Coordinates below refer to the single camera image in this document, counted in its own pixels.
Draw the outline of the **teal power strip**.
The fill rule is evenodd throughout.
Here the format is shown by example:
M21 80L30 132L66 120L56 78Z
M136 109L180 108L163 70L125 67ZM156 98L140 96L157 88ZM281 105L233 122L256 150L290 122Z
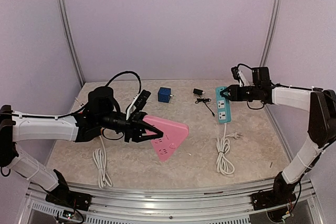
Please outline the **teal power strip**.
M225 86L222 86L215 89L218 122L221 124L229 123L232 120L230 102L220 94L225 88Z

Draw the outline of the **pink triangular power strip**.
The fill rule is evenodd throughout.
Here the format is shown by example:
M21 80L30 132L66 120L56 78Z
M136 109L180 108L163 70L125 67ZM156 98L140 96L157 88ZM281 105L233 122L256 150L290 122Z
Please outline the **pink triangular power strip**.
M152 147L162 162L167 161L189 135L189 127L184 123L152 115L146 115L143 120L163 132L162 137L151 140Z

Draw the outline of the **blue cube socket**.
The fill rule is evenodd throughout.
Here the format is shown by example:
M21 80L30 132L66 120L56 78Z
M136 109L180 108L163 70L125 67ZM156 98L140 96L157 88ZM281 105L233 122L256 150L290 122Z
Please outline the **blue cube socket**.
M160 87L157 94L157 100L163 103L169 103L170 99L174 97L171 88Z

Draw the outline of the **black power adapter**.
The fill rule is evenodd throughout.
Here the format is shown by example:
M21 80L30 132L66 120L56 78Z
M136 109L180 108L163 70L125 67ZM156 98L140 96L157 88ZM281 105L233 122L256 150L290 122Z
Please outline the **black power adapter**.
M196 94L196 95L203 95L203 94L204 94L204 91L203 91L203 90L200 90L200 89L196 89L196 88L194 88L194 89L193 89L193 93Z

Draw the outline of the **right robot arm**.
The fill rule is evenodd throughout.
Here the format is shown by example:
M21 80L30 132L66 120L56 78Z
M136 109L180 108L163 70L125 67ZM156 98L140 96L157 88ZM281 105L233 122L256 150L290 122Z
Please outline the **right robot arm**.
M272 82L268 67L248 67L251 81L241 71L242 64L231 68L237 84L218 91L217 97L225 102L258 101L262 106L296 110L297 120L291 119L298 129L305 129L301 147L290 163L274 178L272 188L251 195L255 210L280 206L298 200L295 188L319 161L326 149L335 143L335 91L317 87L295 87Z

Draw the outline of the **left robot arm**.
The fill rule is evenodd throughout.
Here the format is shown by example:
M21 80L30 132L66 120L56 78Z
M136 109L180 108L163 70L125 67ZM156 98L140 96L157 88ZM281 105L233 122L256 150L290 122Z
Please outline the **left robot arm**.
M163 137L142 112L150 92L140 89L133 112L121 112L114 90L107 83L88 94L80 109L65 115L36 115L14 112L10 105L1 107L1 168L8 168L38 184L46 191L46 200L57 205L85 208L91 195L71 191L61 172L47 169L19 146L28 140L64 140L84 143L102 135L104 129L122 133L126 142L136 143Z

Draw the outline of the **right aluminium frame post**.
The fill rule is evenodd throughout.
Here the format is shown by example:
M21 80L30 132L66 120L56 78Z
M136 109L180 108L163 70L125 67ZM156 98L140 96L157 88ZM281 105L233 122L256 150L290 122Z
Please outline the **right aluminium frame post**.
M261 54L261 60L260 60L260 63L259 63L260 67L266 67L267 66L267 61L268 61L268 58L269 58L269 54L270 54L270 50L271 50L271 46L272 46L272 41L273 41L274 34L275 34L275 31L276 31L280 6L281 6L281 0L273 0L271 15L270 15L270 22L269 22L269 25L268 25L266 40L265 40L264 47L263 47L262 54Z

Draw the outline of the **aluminium frame post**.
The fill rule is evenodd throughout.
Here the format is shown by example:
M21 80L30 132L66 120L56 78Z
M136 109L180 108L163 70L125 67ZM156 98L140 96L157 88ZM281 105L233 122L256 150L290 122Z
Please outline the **aluminium frame post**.
M269 58L269 54L270 54L270 50L271 50L271 46L272 46L272 41L273 41L274 34L275 34L275 31L276 31L280 6L281 6L281 0L273 0L271 15L270 15L270 22L269 22L269 25L268 25L266 40L265 40L264 47L263 47L262 54L261 54L261 60L260 60L260 63L259 63L260 67L266 67L267 66L267 61L268 61L268 58Z
M72 61L73 68L74 68L77 80L79 82L79 85L83 87L85 84L85 78L84 78L84 74L83 74L83 71L80 65L77 52L76 52L76 47L75 47L74 39L73 39L72 32L71 32L70 21L68 18L67 8L66 8L66 1L57 0L57 4L58 4L59 12L60 12L60 19L61 19L62 27L64 30L66 44L68 46L68 50L70 54L70 59Z

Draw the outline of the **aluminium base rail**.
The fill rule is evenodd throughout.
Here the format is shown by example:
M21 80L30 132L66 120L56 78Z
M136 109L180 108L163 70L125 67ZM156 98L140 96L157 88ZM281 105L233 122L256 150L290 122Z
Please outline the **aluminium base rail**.
M93 185L69 183L71 190L92 196L88 211L81 211L86 223L248 223L248 217L262 214L276 207L254 211L251 195L271 188L272 179L220 187L196 189L99 189ZM299 203L293 216L285 223L327 223L310 180L301 182L299 202L307 204L306 214L299 214ZM65 207L45 201L46 194L36 184L28 186L27 193L14 223L28 223L33 210L56 216Z

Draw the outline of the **left aluminium frame post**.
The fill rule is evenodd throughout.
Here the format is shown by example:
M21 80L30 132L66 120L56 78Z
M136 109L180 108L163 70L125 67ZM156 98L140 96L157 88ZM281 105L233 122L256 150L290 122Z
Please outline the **left aluminium frame post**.
M70 54L70 59L72 61L73 68L74 68L77 80L79 82L79 85L83 87L85 84L85 78L84 78L84 74L83 74L83 71L80 65L77 52L76 52L76 47L75 47L74 39L73 39L72 32L71 32L70 21L68 18L67 8L66 8L66 1L57 0L57 4L58 4L59 12L60 12L60 19L61 19L62 27L64 30L66 44L68 46L68 50Z

